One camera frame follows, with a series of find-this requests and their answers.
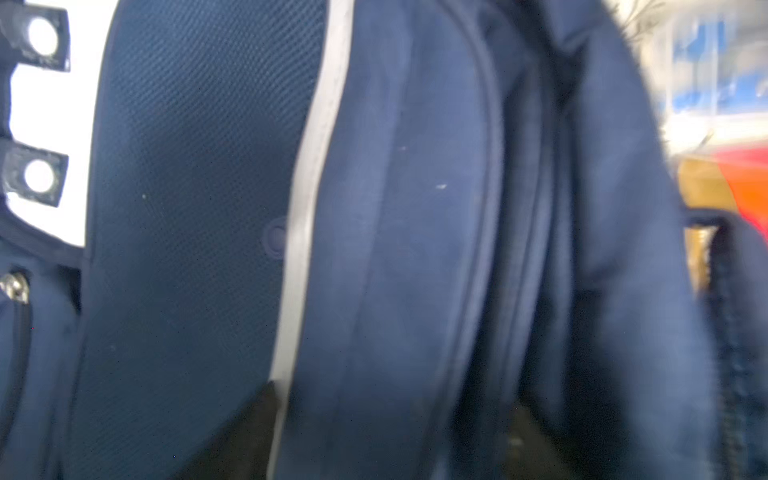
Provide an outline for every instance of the zipper pull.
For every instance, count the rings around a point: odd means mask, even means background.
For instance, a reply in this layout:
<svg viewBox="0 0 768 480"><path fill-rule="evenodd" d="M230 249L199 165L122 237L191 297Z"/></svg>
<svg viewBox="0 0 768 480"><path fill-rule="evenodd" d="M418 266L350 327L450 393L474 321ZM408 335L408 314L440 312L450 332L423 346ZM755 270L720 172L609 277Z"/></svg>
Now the zipper pull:
<svg viewBox="0 0 768 480"><path fill-rule="evenodd" d="M0 290L12 301L29 304L29 282L23 273L7 273L0 278Z"/></svg>

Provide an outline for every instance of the reflective strip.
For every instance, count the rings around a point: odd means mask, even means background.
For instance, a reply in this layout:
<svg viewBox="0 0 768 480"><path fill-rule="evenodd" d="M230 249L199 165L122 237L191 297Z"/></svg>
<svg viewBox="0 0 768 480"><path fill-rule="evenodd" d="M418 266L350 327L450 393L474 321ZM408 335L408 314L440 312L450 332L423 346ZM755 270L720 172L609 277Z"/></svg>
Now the reflective strip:
<svg viewBox="0 0 768 480"><path fill-rule="evenodd" d="M280 437L296 367L304 321L306 286L310 275L317 194L349 67L354 7L355 0L328 1L323 60L293 171L280 322L270 373L280 401L267 472L267 478L270 479L275 475Z"/></svg>

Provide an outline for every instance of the backpack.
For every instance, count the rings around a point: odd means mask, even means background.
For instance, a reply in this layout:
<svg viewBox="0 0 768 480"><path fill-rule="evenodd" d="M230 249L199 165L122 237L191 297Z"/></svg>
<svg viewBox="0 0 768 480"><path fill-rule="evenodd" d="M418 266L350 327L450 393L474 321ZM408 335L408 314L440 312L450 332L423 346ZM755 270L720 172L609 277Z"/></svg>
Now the backpack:
<svg viewBox="0 0 768 480"><path fill-rule="evenodd" d="M9 111L74 14L0 3L0 478L765 475L768 253L598 0L122 0L84 160Z"/></svg>

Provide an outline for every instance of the round hole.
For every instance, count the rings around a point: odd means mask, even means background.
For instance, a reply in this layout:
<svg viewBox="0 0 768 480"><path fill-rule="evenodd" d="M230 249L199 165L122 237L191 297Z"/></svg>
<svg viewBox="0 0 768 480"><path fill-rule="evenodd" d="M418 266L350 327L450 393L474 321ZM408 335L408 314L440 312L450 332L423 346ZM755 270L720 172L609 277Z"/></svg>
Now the round hole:
<svg viewBox="0 0 768 480"><path fill-rule="evenodd" d="M30 190L43 194L53 187L55 175L48 162L33 160L24 170L24 182Z"/></svg>
<svg viewBox="0 0 768 480"><path fill-rule="evenodd" d="M58 49L56 28L46 18L35 17L29 22L27 39L32 48L44 57L50 57Z"/></svg>

